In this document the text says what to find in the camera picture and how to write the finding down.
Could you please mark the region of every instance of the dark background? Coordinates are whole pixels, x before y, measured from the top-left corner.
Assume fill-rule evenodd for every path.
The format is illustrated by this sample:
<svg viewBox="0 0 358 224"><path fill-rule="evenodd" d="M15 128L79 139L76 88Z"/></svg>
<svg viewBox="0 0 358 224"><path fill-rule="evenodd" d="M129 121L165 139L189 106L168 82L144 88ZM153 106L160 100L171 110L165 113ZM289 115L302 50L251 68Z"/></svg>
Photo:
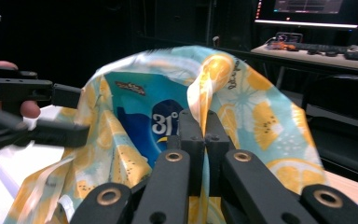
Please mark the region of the dark background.
<svg viewBox="0 0 358 224"><path fill-rule="evenodd" d="M257 0L0 0L0 60L35 71L41 79L83 87L107 63L145 49L213 48L214 36L219 36L218 48L238 52L264 44L277 32L301 33L305 43L358 45L358 31L255 25L256 4ZM284 83L290 88L290 82Z"/></svg>

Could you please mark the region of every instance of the lemon pattern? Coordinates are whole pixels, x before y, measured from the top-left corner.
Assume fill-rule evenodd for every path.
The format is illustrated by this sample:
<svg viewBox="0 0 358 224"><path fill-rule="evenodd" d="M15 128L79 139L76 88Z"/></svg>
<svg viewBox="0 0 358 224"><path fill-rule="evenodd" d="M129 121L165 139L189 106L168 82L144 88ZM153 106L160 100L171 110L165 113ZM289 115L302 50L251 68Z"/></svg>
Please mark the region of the lemon pattern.
<svg viewBox="0 0 358 224"><path fill-rule="evenodd" d="M77 110L62 110L58 120L90 126L88 143L81 148L66 148L61 161L30 175L6 223L50 219L67 223L65 216L54 210L62 195L69 196L76 209L102 183L132 187L150 175L150 166L113 113L115 93L111 85L115 82L110 80L116 72L134 80L142 74L163 76L188 86L187 92L177 94L186 94L188 108L202 133L208 111L216 112L235 147L253 151L288 189L299 193L307 185L326 183L304 111L248 64L203 47L147 51L100 68L83 88ZM159 86L150 95L165 91L172 90ZM47 170L54 172L47 175ZM208 175L205 165L201 197L190 198L188 223L224 223L220 199L207 197ZM33 198L37 186L45 187L40 197Z"/></svg>

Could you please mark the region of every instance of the hand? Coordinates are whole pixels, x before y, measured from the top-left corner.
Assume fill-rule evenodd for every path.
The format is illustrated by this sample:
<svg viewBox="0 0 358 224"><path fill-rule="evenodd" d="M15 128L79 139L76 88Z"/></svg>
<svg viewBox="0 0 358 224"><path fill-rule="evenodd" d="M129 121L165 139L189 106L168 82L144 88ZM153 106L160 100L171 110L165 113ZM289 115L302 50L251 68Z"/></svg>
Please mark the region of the hand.
<svg viewBox="0 0 358 224"><path fill-rule="evenodd" d="M10 62L5 62L5 61L0 61L0 66L18 69L16 64L10 63ZM21 105L20 112L26 118L36 119L40 115L40 108L35 101L25 101Z"/></svg>

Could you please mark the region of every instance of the printed number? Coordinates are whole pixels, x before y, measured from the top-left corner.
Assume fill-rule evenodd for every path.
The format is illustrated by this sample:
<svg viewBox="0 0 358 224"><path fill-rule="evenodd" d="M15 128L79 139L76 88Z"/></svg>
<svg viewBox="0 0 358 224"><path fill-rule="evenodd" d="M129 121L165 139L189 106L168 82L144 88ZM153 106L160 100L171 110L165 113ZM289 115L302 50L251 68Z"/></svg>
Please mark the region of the printed number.
<svg viewBox="0 0 358 224"><path fill-rule="evenodd" d="M154 114L153 120L156 122L156 124L153 124L152 126L153 133L171 135L172 119L177 119L177 118L178 118L178 113L176 112L172 112L171 115L168 116L167 118L165 118L160 114Z"/></svg>

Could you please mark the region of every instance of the lemon print bag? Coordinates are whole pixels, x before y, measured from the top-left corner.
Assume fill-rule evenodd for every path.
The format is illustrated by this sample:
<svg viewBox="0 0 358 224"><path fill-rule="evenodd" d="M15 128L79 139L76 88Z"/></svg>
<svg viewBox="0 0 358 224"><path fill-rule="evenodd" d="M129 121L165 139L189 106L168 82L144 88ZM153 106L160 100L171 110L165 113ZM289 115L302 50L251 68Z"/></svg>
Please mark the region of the lemon print bag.
<svg viewBox="0 0 358 224"><path fill-rule="evenodd" d="M326 184L304 111L248 64L199 46L151 50L100 68L77 109L62 109L58 120L90 126L88 142L27 177L5 223L68 223L97 186L133 187L177 134L183 109L203 134L215 112L235 147L252 151L291 191ZM206 161L188 223L225 223L219 198L208 197L208 175Z"/></svg>

